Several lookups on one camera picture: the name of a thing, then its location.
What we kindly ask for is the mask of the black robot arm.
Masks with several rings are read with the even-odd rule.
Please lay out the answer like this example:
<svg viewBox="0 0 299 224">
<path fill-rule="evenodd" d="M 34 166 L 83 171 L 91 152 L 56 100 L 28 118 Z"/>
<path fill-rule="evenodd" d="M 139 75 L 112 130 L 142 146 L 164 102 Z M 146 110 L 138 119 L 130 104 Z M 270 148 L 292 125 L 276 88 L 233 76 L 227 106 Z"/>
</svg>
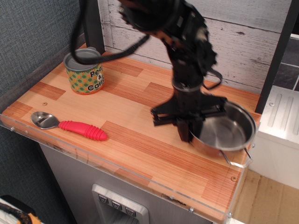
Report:
<svg viewBox="0 0 299 224">
<path fill-rule="evenodd" d="M 216 53 L 209 42 L 205 19 L 184 0 L 123 0 L 123 20 L 140 32 L 160 39 L 172 64 L 173 96 L 153 108 L 156 126 L 173 124 L 182 141 L 199 136 L 203 121 L 225 113 L 226 98 L 201 92 L 207 73 L 215 71 Z"/>
</svg>

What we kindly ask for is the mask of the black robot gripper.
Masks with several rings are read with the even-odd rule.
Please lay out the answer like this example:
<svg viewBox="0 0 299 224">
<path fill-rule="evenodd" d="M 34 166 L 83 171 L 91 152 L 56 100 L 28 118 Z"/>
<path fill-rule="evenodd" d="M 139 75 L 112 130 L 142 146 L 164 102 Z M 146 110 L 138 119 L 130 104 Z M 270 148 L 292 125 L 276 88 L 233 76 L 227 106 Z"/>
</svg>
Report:
<svg viewBox="0 0 299 224">
<path fill-rule="evenodd" d="M 173 96 L 165 103 L 153 108 L 151 114 L 155 126 L 176 125 L 182 141 L 190 142 L 191 140 L 188 121 L 194 120 L 192 134 L 199 138 L 205 118 L 225 114 L 227 98 L 202 93 L 200 84 L 191 88 L 173 81 L 172 86 Z"/>
</svg>

